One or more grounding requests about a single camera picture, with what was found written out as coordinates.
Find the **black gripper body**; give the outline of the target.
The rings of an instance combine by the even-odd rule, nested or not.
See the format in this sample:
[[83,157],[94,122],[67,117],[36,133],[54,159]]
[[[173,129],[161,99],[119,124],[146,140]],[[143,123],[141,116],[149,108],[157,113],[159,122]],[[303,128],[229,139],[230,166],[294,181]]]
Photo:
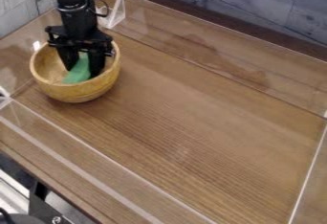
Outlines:
[[114,56],[113,37],[96,29],[83,38],[68,36],[63,26],[47,26],[48,46],[56,49],[74,47],[87,53],[91,49],[100,50],[106,56]]

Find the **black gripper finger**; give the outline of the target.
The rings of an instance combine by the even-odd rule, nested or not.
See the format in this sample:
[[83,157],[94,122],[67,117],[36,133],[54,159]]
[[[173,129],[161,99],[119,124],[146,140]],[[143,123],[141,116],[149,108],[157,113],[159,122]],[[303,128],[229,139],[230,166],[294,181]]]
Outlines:
[[64,63],[66,69],[71,71],[79,60],[78,49],[75,47],[59,47],[58,53]]
[[104,68],[106,55],[102,50],[91,49],[88,52],[91,77],[96,77]]

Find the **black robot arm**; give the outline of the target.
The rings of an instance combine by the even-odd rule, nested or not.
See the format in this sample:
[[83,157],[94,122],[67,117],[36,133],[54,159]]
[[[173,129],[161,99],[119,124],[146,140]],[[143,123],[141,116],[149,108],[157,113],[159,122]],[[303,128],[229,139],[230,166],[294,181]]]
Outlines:
[[56,0],[62,24],[47,26],[48,46],[56,49],[64,67],[71,71],[78,63],[79,54],[88,56],[91,77],[96,77],[106,58],[113,56],[113,37],[99,29],[99,17],[109,13],[96,13],[96,0]]

